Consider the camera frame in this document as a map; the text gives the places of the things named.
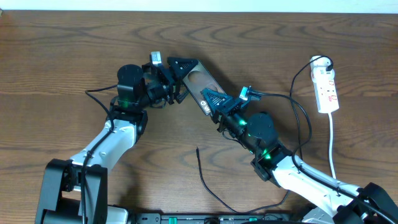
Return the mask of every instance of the black cable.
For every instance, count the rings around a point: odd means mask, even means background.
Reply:
[[[225,131],[226,131],[226,129],[224,129],[224,131],[222,132],[222,135],[223,135],[223,137],[224,137],[225,139],[231,140],[231,141],[234,141],[234,142],[237,142],[237,143],[239,143],[244,149],[246,149],[246,147],[244,147],[244,145],[241,143],[241,141],[236,140],[236,139],[231,139],[231,138],[227,137],[227,136],[225,135]]]
[[[290,100],[290,101],[293,102],[294,104],[296,104],[296,105],[300,108],[300,110],[303,112],[303,114],[304,114],[304,116],[305,116],[305,119],[307,120],[307,123],[308,123],[308,138],[307,138],[307,140],[305,140],[304,143],[301,143],[301,144],[294,150],[294,153],[297,152],[297,150],[299,150],[302,146],[304,146],[306,143],[308,143],[308,142],[311,140],[311,137],[312,137],[312,125],[311,125],[310,118],[308,117],[308,114],[307,114],[307,112],[305,111],[305,109],[304,109],[297,101],[295,101],[295,100],[293,100],[291,97],[286,96],[286,95],[283,95],[283,94],[277,94],[277,93],[262,93],[262,92],[256,91],[256,90],[251,90],[251,93],[252,93],[252,94],[255,94],[255,95],[259,95],[259,96],[277,96],[277,97],[283,97],[283,98],[285,98],[285,99]]]
[[[298,71],[297,74],[293,77],[292,86],[290,87],[290,93],[289,93],[289,96],[290,96],[290,97],[292,97],[292,94],[293,94],[293,85],[294,85],[294,81],[295,81],[296,77],[297,77],[307,66],[309,66],[312,62],[314,62],[314,61],[316,61],[316,60],[318,60],[318,59],[320,59],[320,58],[324,58],[324,57],[330,60],[330,65],[327,66],[326,70],[327,70],[327,71],[330,71],[330,70],[333,69],[333,61],[332,61],[332,59],[331,59],[330,57],[327,57],[327,56],[325,56],[325,55],[321,55],[321,56],[317,57],[316,59],[311,60],[309,63],[307,63],[306,65],[304,65],[304,67],[302,67],[302,68],[300,69],[300,71]],[[296,122],[297,122],[298,144],[301,145],[301,133],[300,133],[300,120],[299,120],[299,116],[297,115],[297,111],[296,111],[296,108],[295,108],[293,102],[290,101],[290,103],[292,104],[294,116],[296,117]],[[299,151],[300,151],[300,158],[303,159],[303,151],[302,151],[301,146],[299,147]]]
[[[368,204],[368,203],[362,201],[361,199],[357,198],[355,195],[352,195],[351,193],[346,192],[345,190],[341,190],[339,187],[335,187],[335,186],[333,186],[333,185],[330,185],[329,183],[326,183],[326,182],[322,181],[321,179],[318,179],[318,178],[314,177],[312,174],[308,173],[301,165],[298,165],[298,164],[297,164],[297,162],[296,162],[296,160],[295,160],[295,154],[296,154],[296,152],[298,151],[298,149],[299,149],[300,147],[302,147],[303,145],[305,145],[306,143],[308,143],[308,142],[311,140],[311,136],[312,136],[312,126],[311,126],[310,119],[309,119],[309,117],[308,117],[308,114],[305,112],[305,110],[302,108],[302,106],[301,106],[300,104],[298,104],[298,103],[297,103],[295,100],[293,100],[291,97],[285,96],[285,95],[281,95],[281,94],[261,93],[261,92],[254,91],[254,90],[252,90],[252,93],[257,94],[257,95],[264,95],[264,96],[279,96],[279,97],[283,97],[283,98],[289,99],[291,102],[293,102],[294,104],[296,104],[296,105],[303,111],[303,114],[304,114],[304,116],[305,116],[305,118],[307,119],[307,122],[308,122],[308,129],[309,129],[309,132],[308,132],[308,139],[307,139],[303,144],[299,145],[299,147],[297,147],[297,148],[293,151],[293,154],[292,154],[292,161],[293,161],[294,165],[296,166],[296,168],[297,168],[300,172],[303,172],[303,173],[304,173],[305,175],[307,175],[309,178],[311,178],[311,179],[317,181],[318,183],[320,183],[320,184],[322,184],[322,185],[324,185],[324,186],[326,186],[326,187],[329,187],[330,189],[332,189],[332,190],[338,192],[339,194],[345,195],[345,196],[347,196],[347,197],[353,199],[353,200],[356,201],[357,203],[360,203],[361,205],[365,206],[367,209],[370,209],[370,210],[374,211],[375,213],[377,213],[378,215],[380,215],[381,217],[383,217],[385,220],[389,221],[390,223],[393,223],[393,224],[394,224],[394,223],[398,223],[398,221],[397,221],[395,218],[391,217],[391,216],[390,216],[388,213],[386,213],[384,210],[377,209],[377,208],[373,207],[372,205],[370,205],[370,204]]]
[[[108,118],[111,122],[111,127],[109,131],[87,152],[85,160],[83,161],[83,165],[81,167],[81,177],[80,177],[80,193],[81,193],[81,222],[83,224],[86,223],[86,193],[85,193],[85,182],[86,182],[86,166],[88,163],[88,160],[91,159],[91,155],[94,153],[95,149],[113,132],[114,129],[114,123],[113,119],[111,116],[111,112],[107,109],[107,107],[100,102],[99,99],[95,98],[93,95],[91,95],[91,92],[98,92],[98,91],[103,91],[103,90],[108,90],[117,87],[117,85],[105,87],[105,88],[100,88],[97,90],[86,90],[85,93],[95,100],[106,112],[108,115]]]
[[[199,176],[200,176],[200,180],[201,180],[203,186],[205,187],[205,189],[206,189],[214,198],[216,198],[219,202],[221,202],[226,208],[228,208],[228,209],[229,209],[231,212],[233,212],[233,213],[237,213],[237,214],[240,214],[240,215],[247,215],[247,214],[256,212],[256,211],[258,211],[258,210],[277,207],[277,206],[279,206],[279,205],[282,205],[282,204],[286,201],[287,196],[289,196],[290,191],[288,190],[288,191],[286,192],[286,194],[285,194],[285,197],[284,197],[279,203],[276,203],[276,204],[273,204],[273,205],[266,205],[266,206],[259,207],[259,208],[255,208],[255,209],[250,210],[250,211],[247,211],[247,212],[238,212],[238,211],[234,210],[233,208],[231,208],[229,205],[227,205],[225,202],[223,202],[217,195],[215,195],[215,194],[207,187],[207,185],[206,185],[206,183],[205,183],[205,180],[203,180],[203,174],[202,174],[202,172],[201,172],[201,163],[200,163],[200,155],[199,155],[199,148],[198,148],[198,147],[197,147],[197,158],[198,158],[198,166],[199,166]]]

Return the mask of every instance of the wire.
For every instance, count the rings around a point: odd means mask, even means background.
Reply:
[[[305,109],[297,102],[297,101],[295,101],[295,100],[293,100],[291,97],[289,97],[289,96],[286,96],[286,95],[283,95],[283,94],[277,94],[277,93],[263,93],[263,92],[260,92],[260,91],[256,91],[256,90],[251,90],[251,93],[252,94],[255,94],[255,95],[258,95],[258,96],[276,96],[276,97],[282,97],[282,98],[285,98],[285,99],[288,99],[288,100],[290,100],[291,102],[293,102],[294,104],[296,104],[299,108],[300,108],[300,110],[303,112],[303,114],[304,114],[304,116],[305,116],[305,119],[307,120],[307,123],[308,123],[308,138],[307,138],[307,140],[305,140],[303,143],[301,143],[299,146],[298,146],[298,148],[296,148],[295,150],[294,150],[294,153],[295,152],[297,152],[297,150],[299,150],[302,146],[304,146],[306,143],[308,143],[310,140],[311,140],[311,137],[312,137],[312,125],[311,125],[311,121],[310,121],[310,118],[308,117],[308,114],[307,114],[307,112],[305,111]]]
[[[335,179],[336,172],[335,172],[335,166],[333,165],[333,120],[331,118],[331,113],[328,113],[328,115],[329,115],[329,126],[330,126],[329,164],[330,164],[331,176]]]
[[[81,193],[81,222],[83,224],[86,223],[86,193],[85,193],[85,182],[86,182],[86,167],[88,160],[91,159],[91,155],[94,153],[95,149],[113,132],[114,129],[114,123],[113,119],[111,116],[111,112],[107,109],[107,107],[100,102],[99,99],[95,98],[93,95],[91,95],[91,92],[98,92],[98,91],[103,91],[103,90],[108,90],[117,87],[117,85],[105,87],[105,88],[100,88],[97,90],[86,90],[85,93],[93,100],[95,100],[106,112],[108,115],[108,118],[111,122],[111,127],[109,131],[87,152],[85,160],[83,161],[83,165],[81,167],[81,177],[80,177],[80,193]]]
[[[255,208],[255,209],[250,210],[250,211],[247,211],[247,212],[238,212],[238,211],[236,211],[235,209],[231,208],[229,205],[227,205],[224,201],[222,201],[217,195],[215,195],[215,194],[207,187],[207,185],[206,185],[206,183],[205,183],[205,180],[203,180],[203,174],[202,174],[202,171],[201,171],[201,163],[200,163],[200,155],[199,155],[199,148],[198,148],[198,147],[197,147],[197,158],[198,158],[198,166],[199,166],[199,176],[200,176],[200,180],[201,180],[201,182],[202,182],[204,188],[205,188],[214,198],[216,198],[219,202],[221,202],[226,208],[228,208],[228,209],[229,209],[231,212],[233,212],[233,213],[237,213],[237,214],[240,214],[240,215],[245,215],[245,214],[250,214],[250,213],[253,213],[253,212],[262,210],[262,209],[277,207],[277,206],[279,206],[279,205],[282,205],[282,204],[286,201],[287,196],[289,196],[290,191],[288,190],[288,191],[286,192],[285,196],[283,197],[283,199],[282,199],[279,203],[276,203],[276,204],[273,204],[273,205],[266,205],[266,206],[259,207],[259,208]]]
[[[244,149],[246,149],[246,147],[244,147],[244,145],[241,143],[241,141],[236,140],[236,139],[231,139],[231,138],[227,137],[227,136],[225,135],[225,131],[226,131],[226,129],[224,129],[224,131],[222,132],[223,137],[224,137],[225,139],[231,140],[231,141],[234,141],[234,142],[237,142],[237,143],[239,143]]]
[[[292,86],[290,87],[290,93],[289,93],[289,96],[290,96],[290,97],[292,97],[292,95],[293,95],[294,81],[295,81],[295,79],[297,78],[297,76],[298,76],[307,66],[309,66],[312,62],[314,62],[314,61],[316,61],[316,60],[318,60],[318,59],[320,59],[320,58],[324,58],[324,57],[330,60],[330,65],[327,66],[326,70],[327,70],[327,71],[330,71],[330,70],[333,68],[333,61],[332,61],[332,59],[331,59],[330,57],[326,56],[326,55],[321,55],[321,56],[317,57],[316,59],[311,60],[309,63],[307,63],[306,65],[304,65],[304,67],[302,67],[302,68],[297,72],[297,74],[293,77]],[[300,158],[303,159],[303,151],[302,151],[302,148],[301,148],[300,120],[299,120],[299,116],[297,115],[297,111],[296,111],[296,108],[295,108],[293,102],[290,101],[290,103],[292,104],[294,116],[296,117],[296,122],[297,122],[297,132],[298,132],[298,133],[297,133],[297,136],[298,136],[298,144],[299,144],[299,146],[300,146],[300,147],[299,147],[299,150],[300,150]]]
[[[305,175],[307,175],[309,178],[311,178],[311,179],[317,181],[318,183],[320,183],[320,184],[322,184],[322,185],[324,185],[324,186],[326,186],[326,187],[329,187],[330,189],[332,189],[332,190],[338,192],[339,194],[345,195],[345,196],[347,196],[347,197],[353,199],[355,202],[361,204],[362,206],[365,206],[367,209],[374,211],[376,214],[380,215],[381,217],[383,217],[383,218],[384,218],[385,220],[387,220],[388,222],[393,223],[393,224],[394,224],[394,223],[398,223],[398,220],[396,220],[396,219],[395,219],[394,217],[392,217],[390,214],[386,213],[384,210],[375,208],[375,207],[373,207],[372,205],[370,205],[370,204],[368,204],[368,203],[362,201],[360,198],[357,198],[357,196],[352,195],[351,193],[349,193],[349,192],[347,192],[347,191],[345,191],[345,190],[342,190],[342,189],[340,189],[339,187],[335,187],[335,186],[333,186],[333,185],[331,185],[331,184],[329,184],[329,183],[327,183],[327,182],[324,182],[324,181],[321,180],[321,179],[316,178],[316,177],[313,176],[312,174],[308,173],[301,165],[298,165],[298,164],[297,164],[297,161],[295,160],[295,154],[296,154],[296,152],[298,151],[298,149],[299,149],[300,147],[302,147],[304,144],[308,143],[308,142],[311,140],[311,136],[312,136],[312,126],[311,126],[310,118],[308,117],[308,114],[305,112],[305,110],[302,108],[302,106],[301,106],[300,104],[298,104],[298,103],[297,103],[295,100],[293,100],[291,97],[285,96],[285,95],[281,95],[281,94],[261,93],[261,92],[255,91],[255,90],[252,90],[252,93],[257,94],[257,95],[264,95],[264,96],[279,96],[279,97],[283,97],[283,98],[289,99],[290,101],[292,101],[293,103],[295,103],[295,104],[303,111],[303,114],[304,114],[304,116],[305,116],[305,118],[306,118],[306,120],[307,120],[307,123],[308,123],[308,129],[309,129],[309,132],[308,132],[308,139],[307,139],[304,143],[302,143],[301,145],[299,145],[299,147],[297,147],[296,149],[294,149],[294,150],[293,150],[293,154],[292,154],[292,161],[293,161],[293,164],[295,165],[295,167],[296,167],[300,172],[303,172],[303,173],[304,173]]]

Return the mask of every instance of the wooden desk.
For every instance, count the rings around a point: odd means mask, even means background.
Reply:
[[[6,11],[0,19],[0,222],[31,223],[45,165],[68,159],[103,127],[104,111],[84,90],[115,84],[121,66],[142,65],[155,50],[164,60],[199,58],[232,95],[249,85],[286,94],[312,55],[327,54],[340,97],[333,113],[337,177],[360,186],[375,182],[398,203],[397,39],[397,15]],[[317,112],[308,74],[298,77],[294,93],[314,130],[304,159],[329,174],[328,118]],[[115,94],[97,95],[106,103]],[[250,111],[268,111],[283,142],[297,145],[287,100],[264,98]],[[200,182],[197,146],[209,187],[233,208],[276,203],[285,194],[260,180],[249,165],[252,155],[218,134],[190,96],[148,114],[145,134],[109,177],[109,204],[227,212]],[[292,194],[276,210],[305,202]]]

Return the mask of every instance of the power outlet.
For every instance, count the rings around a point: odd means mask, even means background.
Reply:
[[[330,65],[328,58],[320,58],[311,63],[311,79],[315,90],[319,113],[331,113],[339,108],[335,85],[335,71],[326,71]]]

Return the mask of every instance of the robotic arm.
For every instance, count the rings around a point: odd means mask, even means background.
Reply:
[[[107,135],[111,127],[110,119],[114,122],[113,131],[100,142],[86,165],[86,217],[88,223],[135,223],[134,214],[124,208],[108,206],[107,176],[120,157],[144,133],[148,120],[144,108],[159,104],[163,104],[160,106],[163,107],[174,101],[181,103],[189,93],[203,112],[219,124],[220,133],[228,131],[254,154],[251,164],[262,180],[269,180],[278,187],[303,196],[333,217],[335,223],[364,223],[371,220],[374,214],[368,207],[339,194],[335,189],[344,190],[398,219],[397,205],[381,187],[370,183],[362,189],[331,178],[285,148],[278,140],[272,119],[267,113],[254,114],[247,119],[244,112],[249,102],[260,98],[250,87],[244,87],[240,97],[233,98],[221,89],[210,74],[212,80],[203,82],[200,77],[194,78],[200,82],[192,86],[188,74],[207,72],[206,68],[195,59],[169,57],[167,61],[169,68],[162,65],[159,52],[152,52],[148,64],[142,67],[125,65],[119,69],[118,96],[111,101],[111,118],[107,118],[102,132],[70,160],[53,159],[47,165],[36,224],[81,223],[81,203],[62,197],[62,192],[81,190],[82,166],[86,156],[90,155],[87,152]],[[182,84],[187,90],[181,93]]]

